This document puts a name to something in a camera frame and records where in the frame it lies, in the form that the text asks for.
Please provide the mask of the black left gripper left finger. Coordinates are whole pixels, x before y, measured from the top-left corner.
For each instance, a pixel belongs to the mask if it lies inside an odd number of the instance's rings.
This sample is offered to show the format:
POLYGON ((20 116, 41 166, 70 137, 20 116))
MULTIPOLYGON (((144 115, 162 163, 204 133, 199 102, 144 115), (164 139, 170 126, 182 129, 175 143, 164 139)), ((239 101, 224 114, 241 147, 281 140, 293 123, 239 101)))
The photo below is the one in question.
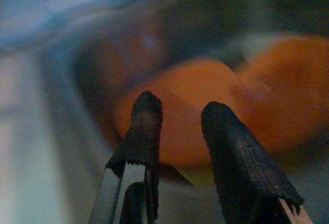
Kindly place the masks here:
POLYGON ((143 92, 131 124, 104 168, 89 223, 155 223, 158 217, 161 100, 143 92))

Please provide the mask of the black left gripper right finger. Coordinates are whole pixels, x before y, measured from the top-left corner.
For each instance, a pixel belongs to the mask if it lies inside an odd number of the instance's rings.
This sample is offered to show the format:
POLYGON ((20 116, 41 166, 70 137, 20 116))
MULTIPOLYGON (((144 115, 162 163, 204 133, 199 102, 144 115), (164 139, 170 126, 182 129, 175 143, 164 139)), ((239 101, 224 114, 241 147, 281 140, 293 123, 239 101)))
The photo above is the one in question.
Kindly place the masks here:
POLYGON ((226 223, 312 223, 283 169, 229 106, 209 102, 201 122, 226 223))

